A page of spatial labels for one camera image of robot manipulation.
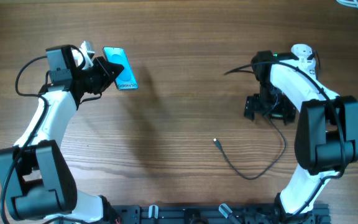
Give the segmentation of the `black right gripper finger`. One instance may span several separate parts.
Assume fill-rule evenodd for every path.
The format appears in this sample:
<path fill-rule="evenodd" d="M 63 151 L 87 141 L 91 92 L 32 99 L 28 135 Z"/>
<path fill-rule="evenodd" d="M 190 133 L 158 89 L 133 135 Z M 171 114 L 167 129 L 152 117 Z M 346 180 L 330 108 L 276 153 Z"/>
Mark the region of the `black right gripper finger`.
<path fill-rule="evenodd" d="M 246 99 L 246 105 L 245 105 L 245 109 L 244 109 L 244 117 L 253 121 L 255 118 L 255 113 L 254 113 L 254 97 L 253 96 L 248 96 Z"/>
<path fill-rule="evenodd" d="M 283 110 L 283 123 L 284 125 L 288 125 L 290 123 L 293 123 L 296 116 L 296 108 L 295 107 L 289 107 L 285 108 Z"/>

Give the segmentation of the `Galaxy S25 smartphone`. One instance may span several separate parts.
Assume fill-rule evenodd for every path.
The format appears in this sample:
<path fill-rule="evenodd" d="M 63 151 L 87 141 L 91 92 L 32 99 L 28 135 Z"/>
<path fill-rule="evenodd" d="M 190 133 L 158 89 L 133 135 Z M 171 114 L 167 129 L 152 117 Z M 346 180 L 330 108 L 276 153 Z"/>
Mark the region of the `Galaxy S25 smartphone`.
<path fill-rule="evenodd" d="M 137 90 L 137 80 L 125 50 L 120 47 L 103 47 L 103 53 L 108 62 L 117 65 L 117 75 L 114 80 L 116 88 L 121 91 Z"/>

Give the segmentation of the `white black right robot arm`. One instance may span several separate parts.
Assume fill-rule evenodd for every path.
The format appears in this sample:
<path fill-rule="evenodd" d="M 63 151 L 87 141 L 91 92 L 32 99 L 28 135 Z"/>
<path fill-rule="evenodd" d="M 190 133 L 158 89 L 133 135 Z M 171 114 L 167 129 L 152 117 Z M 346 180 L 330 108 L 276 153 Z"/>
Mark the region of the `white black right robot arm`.
<path fill-rule="evenodd" d="M 298 121 L 297 167 L 277 195 L 277 221 L 295 223 L 315 214 L 314 201 L 330 180 L 358 161 L 358 101 L 327 89 L 316 78 L 311 50 L 257 52 L 248 65 L 260 91 L 247 97 L 244 116 L 259 113 L 284 123 Z"/>

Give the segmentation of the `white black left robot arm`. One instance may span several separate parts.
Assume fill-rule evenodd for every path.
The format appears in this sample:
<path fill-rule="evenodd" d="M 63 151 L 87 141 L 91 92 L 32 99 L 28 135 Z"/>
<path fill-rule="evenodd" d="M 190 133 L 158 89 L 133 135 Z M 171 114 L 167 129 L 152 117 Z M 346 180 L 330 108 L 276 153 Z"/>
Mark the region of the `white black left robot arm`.
<path fill-rule="evenodd" d="M 83 42 L 48 48 L 44 57 L 49 68 L 34 94 L 37 110 L 13 146 L 0 149 L 1 220 L 119 223 L 105 197 L 77 189 L 60 146 L 80 105 L 100 99 L 111 85 L 129 88 L 134 77 L 126 53 L 106 47 L 97 57 Z"/>

